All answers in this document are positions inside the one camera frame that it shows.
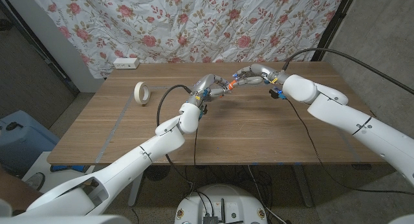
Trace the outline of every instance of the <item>wooden table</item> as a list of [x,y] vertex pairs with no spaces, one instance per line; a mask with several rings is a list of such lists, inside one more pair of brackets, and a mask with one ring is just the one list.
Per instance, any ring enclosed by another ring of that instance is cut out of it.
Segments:
[[[138,69],[115,70],[75,120],[48,157],[51,164],[109,164],[151,138],[158,103],[176,84],[193,86],[208,73],[232,80],[232,74],[251,63],[141,64]],[[264,63],[280,71],[283,62]],[[369,108],[325,62],[294,62],[287,69],[314,82],[333,87],[349,98],[349,105],[371,115]],[[138,105],[132,92],[147,82],[151,99]],[[208,104],[199,123],[197,164],[315,164],[318,163],[305,128],[286,100],[274,100],[271,85],[237,87]],[[179,114],[188,97],[175,89],[164,101],[161,122]],[[383,160],[350,135],[307,113],[307,105],[292,101],[309,128],[318,153],[326,163],[372,163]],[[195,134],[170,154],[176,164],[193,164]],[[155,164],[167,164],[165,157]]]

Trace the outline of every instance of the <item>blue connector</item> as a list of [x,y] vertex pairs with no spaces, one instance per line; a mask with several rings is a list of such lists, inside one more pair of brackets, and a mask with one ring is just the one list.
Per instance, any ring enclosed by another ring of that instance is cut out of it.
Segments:
[[286,99],[286,96],[282,94],[283,91],[279,90],[277,87],[273,87],[273,90],[279,94],[279,98]]
[[207,94],[208,94],[208,88],[206,88],[206,89],[204,90],[204,92],[202,93],[202,96],[203,96],[203,97],[205,97],[205,96],[207,96]]

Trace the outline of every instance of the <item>power strip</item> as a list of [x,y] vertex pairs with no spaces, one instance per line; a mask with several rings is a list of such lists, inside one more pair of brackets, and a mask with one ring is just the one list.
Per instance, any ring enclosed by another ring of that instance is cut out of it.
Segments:
[[114,61],[115,69],[136,69],[140,65],[138,58],[117,58]]

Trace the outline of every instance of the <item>blue container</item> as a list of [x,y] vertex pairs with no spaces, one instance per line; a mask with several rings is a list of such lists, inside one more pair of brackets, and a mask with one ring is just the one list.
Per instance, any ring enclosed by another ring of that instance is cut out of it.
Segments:
[[43,151],[52,151],[59,138],[24,111],[0,120],[0,163],[25,174]]

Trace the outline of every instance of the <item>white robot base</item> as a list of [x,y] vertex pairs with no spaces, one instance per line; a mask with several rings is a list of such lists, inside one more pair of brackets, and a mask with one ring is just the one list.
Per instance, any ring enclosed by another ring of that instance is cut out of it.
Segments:
[[192,192],[189,197],[181,201],[175,213],[175,224],[267,223],[263,205],[252,194],[241,188],[214,184],[206,185],[197,191],[199,193]]

